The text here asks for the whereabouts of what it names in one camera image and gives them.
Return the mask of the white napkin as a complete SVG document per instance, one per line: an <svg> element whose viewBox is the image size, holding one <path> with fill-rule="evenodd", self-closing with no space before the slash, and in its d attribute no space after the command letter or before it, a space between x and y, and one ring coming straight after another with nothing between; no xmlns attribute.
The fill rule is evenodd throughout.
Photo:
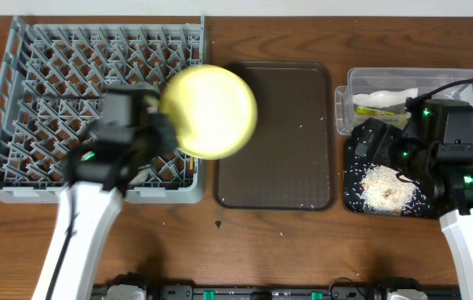
<svg viewBox="0 0 473 300"><path fill-rule="evenodd" d="M399 92L376 91L370 94L355 94L352 96L354 104L366 108L388 108L404 104L407 98L418 96L417 88L409 88Z"/></svg>

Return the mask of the green orange snack wrapper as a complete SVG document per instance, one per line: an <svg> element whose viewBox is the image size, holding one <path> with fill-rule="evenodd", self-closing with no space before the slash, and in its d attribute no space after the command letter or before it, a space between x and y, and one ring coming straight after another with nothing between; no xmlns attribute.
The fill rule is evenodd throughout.
<svg viewBox="0 0 473 300"><path fill-rule="evenodd" d="M388 112L385 110L370 108L370 107L357 107L355 109L356 114L362 116L378 116L378 117L405 117L405 113Z"/></svg>

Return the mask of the yellow plate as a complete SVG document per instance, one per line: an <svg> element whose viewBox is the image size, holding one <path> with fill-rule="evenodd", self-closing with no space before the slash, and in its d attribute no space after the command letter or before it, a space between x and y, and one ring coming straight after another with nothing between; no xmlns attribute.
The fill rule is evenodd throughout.
<svg viewBox="0 0 473 300"><path fill-rule="evenodd" d="M175 75L162 91L160 111L172 122L177 148L206 160L242 149L258 118L250 86L234 72L208 64Z"/></svg>

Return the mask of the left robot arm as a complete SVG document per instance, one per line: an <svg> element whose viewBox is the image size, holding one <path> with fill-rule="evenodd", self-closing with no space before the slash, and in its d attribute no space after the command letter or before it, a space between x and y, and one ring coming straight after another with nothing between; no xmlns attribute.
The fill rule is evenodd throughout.
<svg viewBox="0 0 473 300"><path fill-rule="evenodd" d="M150 85L106 87L100 118L62 162L65 188L35 299L88 299L110 229L130 182L153 158L177 148L161 94Z"/></svg>

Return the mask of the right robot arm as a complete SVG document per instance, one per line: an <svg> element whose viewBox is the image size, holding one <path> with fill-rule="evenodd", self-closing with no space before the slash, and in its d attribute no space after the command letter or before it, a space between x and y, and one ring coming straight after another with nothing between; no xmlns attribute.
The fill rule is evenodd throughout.
<svg viewBox="0 0 473 300"><path fill-rule="evenodd" d="M473 299L473 107L408 99L399 129L370 117L351 132L355 158L396 170L432 202L450 247L461 297Z"/></svg>

